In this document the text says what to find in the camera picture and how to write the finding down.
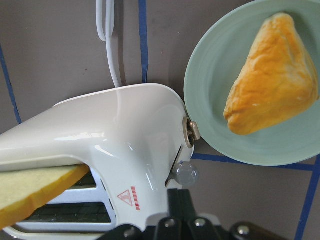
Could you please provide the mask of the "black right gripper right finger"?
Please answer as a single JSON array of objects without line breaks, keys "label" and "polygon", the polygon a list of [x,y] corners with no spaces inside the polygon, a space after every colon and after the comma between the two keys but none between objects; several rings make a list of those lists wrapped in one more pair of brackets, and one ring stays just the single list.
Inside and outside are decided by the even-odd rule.
[{"label": "black right gripper right finger", "polygon": [[183,220],[187,223],[193,240],[283,240],[277,235],[261,226],[248,221],[233,224],[229,230],[220,224],[214,223],[208,216],[196,213],[191,194],[187,189],[178,191],[182,204]]}]

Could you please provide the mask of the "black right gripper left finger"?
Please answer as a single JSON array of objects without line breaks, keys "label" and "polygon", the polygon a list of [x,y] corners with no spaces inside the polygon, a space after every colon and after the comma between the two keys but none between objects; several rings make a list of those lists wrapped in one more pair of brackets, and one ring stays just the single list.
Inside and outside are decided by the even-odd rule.
[{"label": "black right gripper left finger", "polygon": [[167,191],[168,213],[156,225],[149,225],[144,231],[130,224],[123,224],[108,231],[101,240],[180,240],[184,210],[182,204],[183,190]]}]

